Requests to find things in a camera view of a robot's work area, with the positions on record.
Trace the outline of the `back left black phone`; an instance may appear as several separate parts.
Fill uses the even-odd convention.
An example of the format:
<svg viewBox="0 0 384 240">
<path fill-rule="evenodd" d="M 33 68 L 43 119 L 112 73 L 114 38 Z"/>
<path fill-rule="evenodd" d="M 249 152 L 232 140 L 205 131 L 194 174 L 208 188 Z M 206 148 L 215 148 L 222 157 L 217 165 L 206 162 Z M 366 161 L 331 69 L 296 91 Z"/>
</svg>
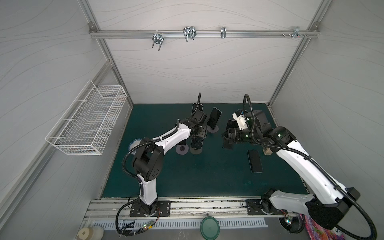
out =
<svg viewBox="0 0 384 240">
<path fill-rule="evenodd" d="M 202 104 L 193 103 L 193 108 L 192 108 L 191 115 L 193 115 L 197 110 L 202 111 L 203 107 L 204 106 Z"/>
</svg>

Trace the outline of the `green table mat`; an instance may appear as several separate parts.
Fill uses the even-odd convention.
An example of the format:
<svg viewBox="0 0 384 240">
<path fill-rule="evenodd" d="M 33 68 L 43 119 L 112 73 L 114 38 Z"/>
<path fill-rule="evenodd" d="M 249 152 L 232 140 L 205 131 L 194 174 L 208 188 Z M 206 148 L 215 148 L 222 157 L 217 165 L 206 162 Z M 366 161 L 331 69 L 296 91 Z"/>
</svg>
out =
<svg viewBox="0 0 384 240">
<path fill-rule="evenodd" d="M 223 148 L 222 133 L 227 121 L 242 104 L 204 104 L 204 112 L 210 114 L 218 108 L 222 114 L 219 131 L 208 134 L 199 155 L 177 154 L 168 151 L 164 165 L 157 177 L 159 197 L 231 197 L 261 196 L 270 189 L 306 194 L 299 175 L 277 155 L 261 156 L 262 173 L 253 173 L 248 159 L 249 150 L 262 151 L 260 146 L 237 144 L 232 150 Z M 144 137 L 156 138 L 171 130 L 177 119 L 190 116 L 192 104 L 136 104 L 128 120 L 123 139 L 103 191 L 104 198 L 136 197 L 139 194 L 137 180 L 122 170 L 122 159 L 130 144 Z"/>
</svg>

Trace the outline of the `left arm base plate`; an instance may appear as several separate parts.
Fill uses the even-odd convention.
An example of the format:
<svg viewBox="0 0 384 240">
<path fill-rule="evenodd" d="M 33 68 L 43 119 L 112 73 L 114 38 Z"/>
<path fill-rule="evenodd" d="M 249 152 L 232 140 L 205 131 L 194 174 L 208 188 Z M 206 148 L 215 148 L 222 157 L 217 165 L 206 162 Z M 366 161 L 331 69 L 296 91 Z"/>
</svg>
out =
<svg viewBox="0 0 384 240">
<path fill-rule="evenodd" d="M 170 201 L 154 201 L 151 205 L 146 205 L 142 201 L 133 203 L 131 206 L 130 217 L 169 217 L 171 212 Z"/>
</svg>

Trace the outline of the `black stand right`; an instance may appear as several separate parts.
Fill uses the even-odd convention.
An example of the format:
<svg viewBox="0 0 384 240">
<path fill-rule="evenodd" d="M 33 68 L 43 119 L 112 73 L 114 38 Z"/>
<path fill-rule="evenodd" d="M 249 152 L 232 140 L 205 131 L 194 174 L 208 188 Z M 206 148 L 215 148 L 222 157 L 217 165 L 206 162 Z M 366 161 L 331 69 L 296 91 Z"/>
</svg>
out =
<svg viewBox="0 0 384 240">
<path fill-rule="evenodd" d="M 234 149 L 234 144 L 229 143 L 226 140 L 223 140 L 223 148 L 227 150 L 233 150 Z"/>
</svg>

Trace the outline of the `cracked phone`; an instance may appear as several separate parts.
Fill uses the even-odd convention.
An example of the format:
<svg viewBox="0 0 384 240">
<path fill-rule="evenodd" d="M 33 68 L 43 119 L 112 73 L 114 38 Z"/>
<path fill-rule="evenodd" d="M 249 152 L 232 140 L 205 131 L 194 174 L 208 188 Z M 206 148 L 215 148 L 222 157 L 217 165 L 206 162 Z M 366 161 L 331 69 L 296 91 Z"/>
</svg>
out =
<svg viewBox="0 0 384 240">
<path fill-rule="evenodd" d="M 203 143 L 204 143 L 204 137 L 200 137 L 197 135 L 192 136 L 191 148 L 196 150 L 201 150 L 203 148 Z"/>
</svg>

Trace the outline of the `blue white ceramic dish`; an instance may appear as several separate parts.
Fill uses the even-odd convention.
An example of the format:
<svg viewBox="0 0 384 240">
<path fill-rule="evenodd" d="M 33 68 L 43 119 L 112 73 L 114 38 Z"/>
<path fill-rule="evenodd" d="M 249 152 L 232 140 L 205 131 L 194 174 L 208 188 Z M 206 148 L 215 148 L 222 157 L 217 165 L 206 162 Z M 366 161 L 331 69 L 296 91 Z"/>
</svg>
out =
<svg viewBox="0 0 384 240">
<path fill-rule="evenodd" d="M 129 145 L 129 150 L 132 150 L 134 147 L 138 146 L 141 143 L 142 139 L 135 139 Z"/>
</svg>

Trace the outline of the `pink candy bag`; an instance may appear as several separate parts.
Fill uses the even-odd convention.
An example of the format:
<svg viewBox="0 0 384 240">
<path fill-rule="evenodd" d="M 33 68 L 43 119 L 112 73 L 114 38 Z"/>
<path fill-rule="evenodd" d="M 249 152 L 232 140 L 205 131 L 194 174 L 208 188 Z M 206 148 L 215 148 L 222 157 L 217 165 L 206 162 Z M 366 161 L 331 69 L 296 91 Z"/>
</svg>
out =
<svg viewBox="0 0 384 240">
<path fill-rule="evenodd" d="M 304 215 L 305 228 L 311 240 L 345 240 L 344 234 L 338 229 L 327 230 L 317 224 L 311 217 Z"/>
</svg>

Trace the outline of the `green round lid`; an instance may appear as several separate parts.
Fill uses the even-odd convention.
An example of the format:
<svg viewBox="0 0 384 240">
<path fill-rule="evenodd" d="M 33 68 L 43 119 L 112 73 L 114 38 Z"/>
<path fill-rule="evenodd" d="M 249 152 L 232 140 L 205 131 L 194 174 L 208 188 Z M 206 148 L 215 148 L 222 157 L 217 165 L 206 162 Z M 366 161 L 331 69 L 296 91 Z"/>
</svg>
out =
<svg viewBox="0 0 384 240">
<path fill-rule="evenodd" d="M 216 240 L 220 234 L 220 225 L 217 219 L 208 216 L 200 224 L 200 232 L 205 240 Z"/>
</svg>

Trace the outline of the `back middle black phone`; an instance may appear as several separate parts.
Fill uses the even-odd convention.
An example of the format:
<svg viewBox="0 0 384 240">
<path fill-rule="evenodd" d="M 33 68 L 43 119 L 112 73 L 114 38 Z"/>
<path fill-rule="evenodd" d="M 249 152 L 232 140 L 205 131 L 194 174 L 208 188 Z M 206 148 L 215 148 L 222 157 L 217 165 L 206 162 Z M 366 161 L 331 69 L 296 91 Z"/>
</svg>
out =
<svg viewBox="0 0 384 240">
<path fill-rule="evenodd" d="M 214 128 L 217 125 L 217 123 L 221 117 L 221 114 L 222 114 L 222 111 L 219 110 L 218 108 L 214 107 L 211 111 L 209 120 L 207 122 L 207 126 Z"/>
</svg>

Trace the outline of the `green-edged phone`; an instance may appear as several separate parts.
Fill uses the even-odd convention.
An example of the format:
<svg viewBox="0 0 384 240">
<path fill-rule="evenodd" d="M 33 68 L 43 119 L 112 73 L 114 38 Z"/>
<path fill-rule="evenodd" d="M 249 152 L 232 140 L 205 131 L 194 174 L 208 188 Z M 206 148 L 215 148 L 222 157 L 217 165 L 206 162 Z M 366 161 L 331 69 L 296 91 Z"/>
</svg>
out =
<svg viewBox="0 0 384 240">
<path fill-rule="evenodd" d="M 263 172 L 261 157 L 257 150 L 248 150 L 248 159 L 252 173 Z"/>
</svg>

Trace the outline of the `aluminium crossbar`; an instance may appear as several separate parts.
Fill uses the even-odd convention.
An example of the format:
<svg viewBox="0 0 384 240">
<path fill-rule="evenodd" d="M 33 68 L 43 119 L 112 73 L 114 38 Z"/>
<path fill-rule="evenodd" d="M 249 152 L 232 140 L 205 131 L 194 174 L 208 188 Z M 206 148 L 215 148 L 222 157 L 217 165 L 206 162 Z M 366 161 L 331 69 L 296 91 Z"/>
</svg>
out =
<svg viewBox="0 0 384 240">
<path fill-rule="evenodd" d="M 282 34 L 290 34 L 293 30 L 229 30 L 225 39 L 260 39 L 260 38 L 284 38 Z M 195 39 L 221 39 L 221 29 L 219 30 L 196 30 Z M 308 34 L 308 38 L 317 38 L 321 32 L 301 30 Z M 151 39 L 153 34 L 159 33 L 164 39 L 183 39 L 182 30 L 157 30 L 157 31 L 96 31 L 90 33 L 93 39 Z"/>
</svg>

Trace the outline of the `metal hook clamp middle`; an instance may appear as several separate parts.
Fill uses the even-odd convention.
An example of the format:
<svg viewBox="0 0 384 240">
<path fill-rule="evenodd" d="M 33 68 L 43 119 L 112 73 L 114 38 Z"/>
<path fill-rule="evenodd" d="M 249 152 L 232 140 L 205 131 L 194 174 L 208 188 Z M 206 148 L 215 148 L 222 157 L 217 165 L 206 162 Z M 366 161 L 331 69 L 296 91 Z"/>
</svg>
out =
<svg viewBox="0 0 384 240">
<path fill-rule="evenodd" d="M 183 34 L 185 37 L 186 42 L 189 41 L 189 39 L 194 40 L 197 32 L 195 27 L 186 27 L 183 29 Z"/>
</svg>

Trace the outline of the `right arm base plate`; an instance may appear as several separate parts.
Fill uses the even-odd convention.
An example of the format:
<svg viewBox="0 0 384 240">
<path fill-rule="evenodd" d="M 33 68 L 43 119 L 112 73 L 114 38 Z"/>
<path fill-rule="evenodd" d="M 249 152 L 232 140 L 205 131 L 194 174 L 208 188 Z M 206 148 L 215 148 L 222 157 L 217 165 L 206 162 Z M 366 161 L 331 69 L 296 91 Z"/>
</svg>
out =
<svg viewBox="0 0 384 240">
<path fill-rule="evenodd" d="M 250 199 L 243 201 L 243 207 L 247 209 L 248 215 L 283 215 L 287 212 L 276 209 L 270 201 L 262 199 Z"/>
</svg>

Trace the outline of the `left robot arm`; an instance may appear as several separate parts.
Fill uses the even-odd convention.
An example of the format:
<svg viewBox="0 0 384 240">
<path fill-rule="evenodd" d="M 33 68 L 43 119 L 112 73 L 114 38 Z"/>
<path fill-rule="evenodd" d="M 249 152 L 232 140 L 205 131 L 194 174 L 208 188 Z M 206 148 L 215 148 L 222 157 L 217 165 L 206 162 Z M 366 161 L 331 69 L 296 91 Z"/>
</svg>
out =
<svg viewBox="0 0 384 240">
<path fill-rule="evenodd" d="M 127 231 L 127 227 L 119 227 L 119 216 L 121 211 L 138 203 L 147 216 L 157 214 L 160 216 L 158 207 L 158 194 L 156 191 L 157 177 L 162 171 L 164 156 L 176 145 L 186 141 L 191 134 L 198 134 L 207 118 L 207 115 L 195 107 L 188 118 L 177 120 L 173 129 L 165 134 L 150 139 L 143 138 L 140 143 L 132 147 L 122 160 L 123 172 L 138 181 L 140 187 L 139 197 L 124 204 L 119 208 L 116 218 L 116 232 L 120 237 L 131 237 L 142 234 L 153 227 L 156 221 L 136 231 Z"/>
</svg>

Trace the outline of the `black phone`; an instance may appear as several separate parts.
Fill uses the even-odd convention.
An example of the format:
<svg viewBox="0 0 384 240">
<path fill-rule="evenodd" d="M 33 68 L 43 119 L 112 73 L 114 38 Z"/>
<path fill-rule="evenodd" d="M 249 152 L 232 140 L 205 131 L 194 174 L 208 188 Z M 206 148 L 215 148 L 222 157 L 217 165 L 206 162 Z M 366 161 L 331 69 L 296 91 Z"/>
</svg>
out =
<svg viewBox="0 0 384 240">
<path fill-rule="evenodd" d="M 203 107 L 204 106 L 202 104 L 193 103 L 193 108 L 192 108 L 191 115 L 193 115 L 197 110 L 202 111 Z"/>
<path fill-rule="evenodd" d="M 219 110 L 218 108 L 214 107 L 211 111 L 209 120 L 207 122 L 207 126 L 214 128 L 217 125 L 217 123 L 221 117 L 221 114 L 222 114 L 222 111 Z"/>
</svg>

